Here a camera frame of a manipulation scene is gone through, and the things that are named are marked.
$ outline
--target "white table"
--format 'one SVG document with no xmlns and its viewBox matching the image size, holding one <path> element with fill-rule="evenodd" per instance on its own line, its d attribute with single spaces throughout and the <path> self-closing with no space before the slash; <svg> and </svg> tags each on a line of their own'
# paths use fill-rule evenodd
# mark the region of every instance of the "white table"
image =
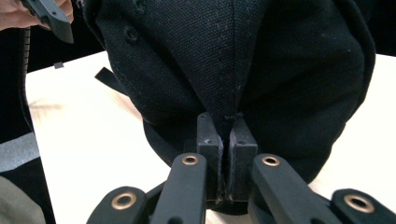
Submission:
<svg viewBox="0 0 396 224">
<path fill-rule="evenodd" d="M 97 81 L 110 69 L 105 52 L 28 74 L 26 92 L 58 224 L 86 223 L 111 190 L 148 191 L 169 167 L 150 148 L 129 98 Z M 365 103 L 335 143 L 310 185 L 330 198 L 336 189 L 371 194 L 396 211 L 396 59 L 377 56 Z M 249 223 L 248 216 L 213 212 L 206 223 Z"/>
</svg>

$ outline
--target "black cable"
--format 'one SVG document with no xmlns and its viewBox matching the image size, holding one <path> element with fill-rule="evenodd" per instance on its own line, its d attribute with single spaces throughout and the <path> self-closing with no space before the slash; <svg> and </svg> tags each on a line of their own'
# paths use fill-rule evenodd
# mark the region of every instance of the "black cable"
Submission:
<svg viewBox="0 0 396 224">
<path fill-rule="evenodd" d="M 26 98 L 26 74 L 27 67 L 29 63 L 29 49 L 30 49 L 30 27 L 21 29 L 21 37 L 20 37 L 20 47 L 19 47 L 19 55 L 20 55 L 20 66 L 18 71 L 19 78 L 19 96 L 20 96 L 20 104 L 21 111 L 26 120 L 27 125 L 30 130 L 33 132 L 33 122 L 30 117 L 29 105 L 27 103 Z"/>
</svg>

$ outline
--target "black cap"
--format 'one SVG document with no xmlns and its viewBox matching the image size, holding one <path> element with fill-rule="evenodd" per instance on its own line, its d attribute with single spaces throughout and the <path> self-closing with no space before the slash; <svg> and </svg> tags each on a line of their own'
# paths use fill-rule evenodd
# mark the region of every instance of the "black cap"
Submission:
<svg viewBox="0 0 396 224">
<path fill-rule="evenodd" d="M 312 181 L 362 103 L 375 49 L 354 1 L 87 1 L 85 17 L 167 163 L 235 114 Z"/>
</svg>

